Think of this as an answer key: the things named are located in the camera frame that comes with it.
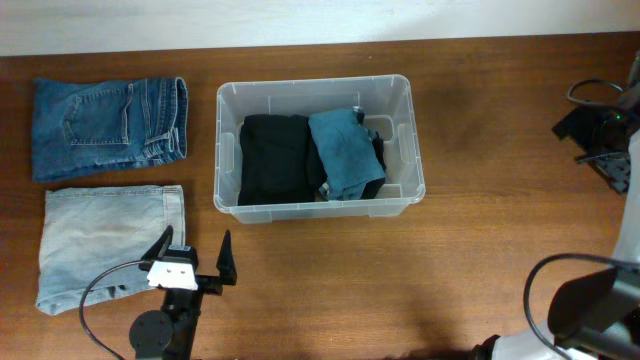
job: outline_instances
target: teal folded cloth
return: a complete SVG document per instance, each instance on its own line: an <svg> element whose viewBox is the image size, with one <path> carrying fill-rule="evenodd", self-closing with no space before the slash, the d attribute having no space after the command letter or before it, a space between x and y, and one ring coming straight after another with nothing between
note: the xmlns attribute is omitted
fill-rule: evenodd
<svg viewBox="0 0 640 360"><path fill-rule="evenodd" d="M367 183L385 177L369 131L358 117L364 117L360 108L347 108L309 118L311 136L327 173L327 182L319 189L327 200L359 200Z"/></svg>

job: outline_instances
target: denim fabric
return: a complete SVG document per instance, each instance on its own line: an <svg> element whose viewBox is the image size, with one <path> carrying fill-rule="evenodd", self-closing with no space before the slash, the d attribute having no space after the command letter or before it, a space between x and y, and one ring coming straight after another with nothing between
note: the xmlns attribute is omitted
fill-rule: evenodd
<svg viewBox="0 0 640 360"><path fill-rule="evenodd" d="M188 94L182 78L34 83L36 182L162 165L187 156Z"/></svg>
<svg viewBox="0 0 640 360"><path fill-rule="evenodd" d="M89 283L105 270L138 260L167 225L184 245L180 186L133 186L47 191L36 307L49 315L77 308ZM102 279L86 305L151 289L137 266Z"/></svg>
<svg viewBox="0 0 640 360"><path fill-rule="evenodd" d="M311 115L309 127L327 173L319 190L328 200L359 200L368 182L385 177L371 145L369 131L359 124L359 109L338 109Z"/></svg>

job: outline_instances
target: wooden tabletop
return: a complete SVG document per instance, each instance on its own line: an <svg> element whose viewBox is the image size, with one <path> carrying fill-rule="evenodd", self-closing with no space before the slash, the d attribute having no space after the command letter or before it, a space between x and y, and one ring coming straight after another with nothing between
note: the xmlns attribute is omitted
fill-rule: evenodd
<svg viewBox="0 0 640 360"><path fill-rule="evenodd" d="M107 358L77 311L35 308L45 189L180 184L187 243L214 273L226 229L239 280L206 297L192 356L399 358L470 349L526 329L525 278L541 258L610 255L625 198L551 127L575 81L624 83L640 33L0 58L0 351L12 359ZM242 225L213 205L216 91L229 81L402 74L411 82L427 196L392 218ZM34 77L69 82L182 76L184 161L62 183L31 182ZM557 287L596 269L549 266L532 294L546 318ZM162 291L87 309L106 344L133 356L128 331Z"/></svg>

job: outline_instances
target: plastic bin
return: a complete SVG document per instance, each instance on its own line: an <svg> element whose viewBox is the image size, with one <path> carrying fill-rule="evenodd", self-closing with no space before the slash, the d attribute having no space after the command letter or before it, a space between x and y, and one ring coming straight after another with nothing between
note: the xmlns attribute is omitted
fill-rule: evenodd
<svg viewBox="0 0 640 360"><path fill-rule="evenodd" d="M386 184L373 200L238 206L240 128L247 115L305 115L362 106L384 140ZM397 216L425 195L409 80L401 75L226 83L218 89L213 202L244 224L335 216Z"/></svg>

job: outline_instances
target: folded jeans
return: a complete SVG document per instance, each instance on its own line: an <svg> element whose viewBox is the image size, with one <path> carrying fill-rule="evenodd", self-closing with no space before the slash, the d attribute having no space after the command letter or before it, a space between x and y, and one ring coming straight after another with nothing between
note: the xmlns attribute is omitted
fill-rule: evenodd
<svg viewBox="0 0 640 360"><path fill-rule="evenodd" d="M49 315L77 308L89 283L105 270L139 260L167 225L184 245L180 186L133 186L47 191L36 307ZM102 279L85 305L151 289L136 266Z"/></svg>
<svg viewBox="0 0 640 360"><path fill-rule="evenodd" d="M36 182L157 166L187 156L188 93L182 78L34 83Z"/></svg>

